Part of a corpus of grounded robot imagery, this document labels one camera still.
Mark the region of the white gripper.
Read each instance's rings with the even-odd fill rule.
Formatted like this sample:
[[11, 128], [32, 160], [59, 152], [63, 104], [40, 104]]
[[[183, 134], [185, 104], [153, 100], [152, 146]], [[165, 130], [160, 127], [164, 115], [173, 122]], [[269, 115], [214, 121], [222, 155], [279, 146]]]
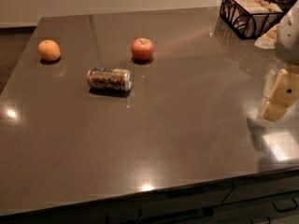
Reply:
[[[299, 0], [279, 23], [275, 53], [285, 63], [299, 64]], [[260, 117], [276, 122], [298, 100], [299, 66], [271, 70], [264, 84]]]

